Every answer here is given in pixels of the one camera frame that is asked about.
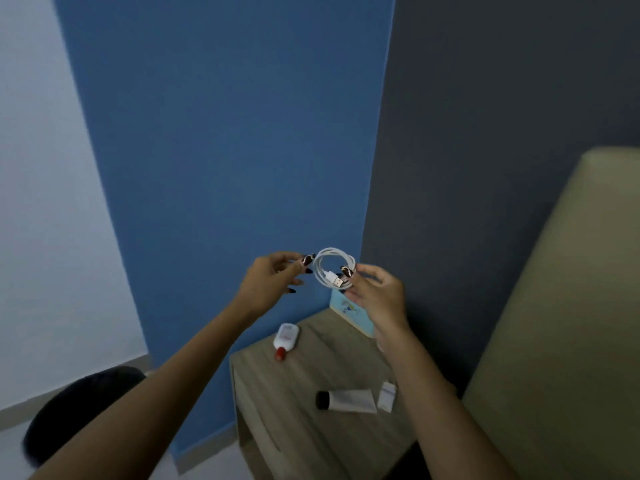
black wall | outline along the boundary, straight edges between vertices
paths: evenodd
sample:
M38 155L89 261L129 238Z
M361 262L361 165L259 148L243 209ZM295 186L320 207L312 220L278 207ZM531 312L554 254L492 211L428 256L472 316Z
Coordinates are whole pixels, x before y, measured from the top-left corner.
M580 154L640 145L639 13L396 1L362 260L461 388Z

nail art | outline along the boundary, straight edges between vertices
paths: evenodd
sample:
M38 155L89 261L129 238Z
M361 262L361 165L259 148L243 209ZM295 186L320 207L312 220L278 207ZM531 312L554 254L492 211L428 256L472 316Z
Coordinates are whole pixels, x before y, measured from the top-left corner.
M341 272L343 272L343 273L344 273L344 275L345 275L347 278L350 278L350 277L352 277L352 276L353 276L353 271L352 271L352 270L350 270L347 266L340 266L340 270L341 270Z
M302 258L302 266L309 266L316 259L316 254L309 254Z

wooden nightstand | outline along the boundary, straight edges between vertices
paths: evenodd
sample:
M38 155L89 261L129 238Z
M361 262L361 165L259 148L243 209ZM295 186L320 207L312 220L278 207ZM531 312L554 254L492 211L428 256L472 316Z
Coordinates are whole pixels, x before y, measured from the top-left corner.
M327 309L298 324L284 362L273 336L231 355L237 433L256 479L383 478L415 441L401 397L393 412L318 411L316 391L371 389L394 377L375 340Z

tube cap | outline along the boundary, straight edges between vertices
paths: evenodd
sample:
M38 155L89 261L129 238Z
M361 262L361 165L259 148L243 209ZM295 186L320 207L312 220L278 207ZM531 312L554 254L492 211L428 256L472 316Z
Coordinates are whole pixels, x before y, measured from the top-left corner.
M329 391L316 392L316 408L321 411L329 409Z
M276 360L278 362L282 362L284 360L284 357L287 356L287 350L284 347L278 347L276 350Z

hand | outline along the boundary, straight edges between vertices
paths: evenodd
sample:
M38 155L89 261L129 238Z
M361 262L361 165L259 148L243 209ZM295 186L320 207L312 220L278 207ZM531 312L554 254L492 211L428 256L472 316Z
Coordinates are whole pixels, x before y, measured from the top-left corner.
M368 264L356 265L356 273L349 278L353 285L344 295L363 307L376 326L376 336L386 335L398 329L409 330L404 307L402 281L381 267ZM361 273L373 276L365 278Z
M300 253L280 251L253 261L233 301L245 311L250 323L267 313L282 295L295 293L289 285L304 284L296 277L305 272L302 258Z

